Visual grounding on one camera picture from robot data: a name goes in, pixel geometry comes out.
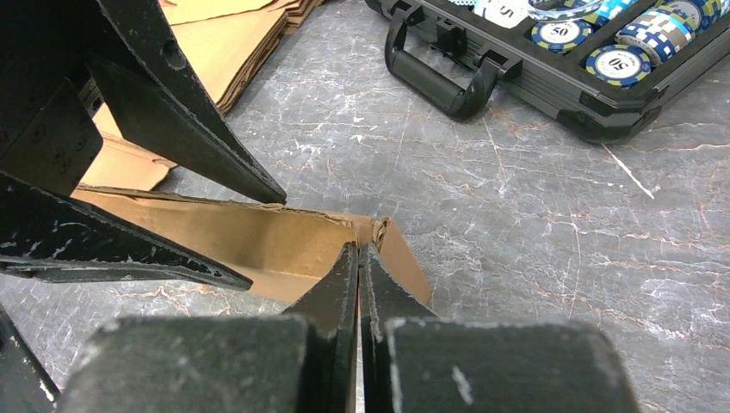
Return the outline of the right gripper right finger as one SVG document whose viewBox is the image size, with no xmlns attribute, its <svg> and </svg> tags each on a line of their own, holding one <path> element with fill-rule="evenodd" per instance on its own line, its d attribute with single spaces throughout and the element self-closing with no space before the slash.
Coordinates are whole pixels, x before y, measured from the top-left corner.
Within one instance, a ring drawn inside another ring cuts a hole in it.
<svg viewBox="0 0 730 413">
<path fill-rule="evenodd" d="M 636 412 L 622 359 L 573 320 L 467 322 L 436 316 L 359 252 L 368 412 Z"/>
</svg>

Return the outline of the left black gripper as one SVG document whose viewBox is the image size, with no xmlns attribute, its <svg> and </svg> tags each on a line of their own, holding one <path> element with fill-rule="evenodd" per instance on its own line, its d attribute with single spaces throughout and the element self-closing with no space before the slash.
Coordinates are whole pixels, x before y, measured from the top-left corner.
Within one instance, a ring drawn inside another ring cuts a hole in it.
<svg viewBox="0 0 730 413">
<path fill-rule="evenodd" d="M 285 203 L 286 191 L 205 91 L 158 2 L 3 1 L 2 273 L 249 290 L 253 281 L 227 266 L 66 196 L 102 149 L 92 120 L 102 97 L 123 138 L 238 194 Z"/>
</svg>

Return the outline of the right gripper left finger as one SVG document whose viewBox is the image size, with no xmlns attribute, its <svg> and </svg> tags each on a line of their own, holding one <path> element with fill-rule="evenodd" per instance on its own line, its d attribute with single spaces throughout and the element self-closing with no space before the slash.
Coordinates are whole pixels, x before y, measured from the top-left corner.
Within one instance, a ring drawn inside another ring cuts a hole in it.
<svg viewBox="0 0 730 413">
<path fill-rule="evenodd" d="M 63 412 L 352 412 L 358 251 L 285 311 L 121 317 L 84 345 Z"/>
</svg>

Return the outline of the cardboard box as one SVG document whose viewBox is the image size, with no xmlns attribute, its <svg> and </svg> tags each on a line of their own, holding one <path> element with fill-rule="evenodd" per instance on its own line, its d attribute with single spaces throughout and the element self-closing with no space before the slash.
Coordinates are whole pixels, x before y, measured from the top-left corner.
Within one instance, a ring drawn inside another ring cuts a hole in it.
<svg viewBox="0 0 730 413">
<path fill-rule="evenodd" d="M 333 266 L 345 243 L 372 243 L 421 303 L 431 287 L 394 219 L 208 200 L 118 188 L 80 188 L 88 202 L 252 279 L 251 294 L 292 303 Z"/>
</svg>

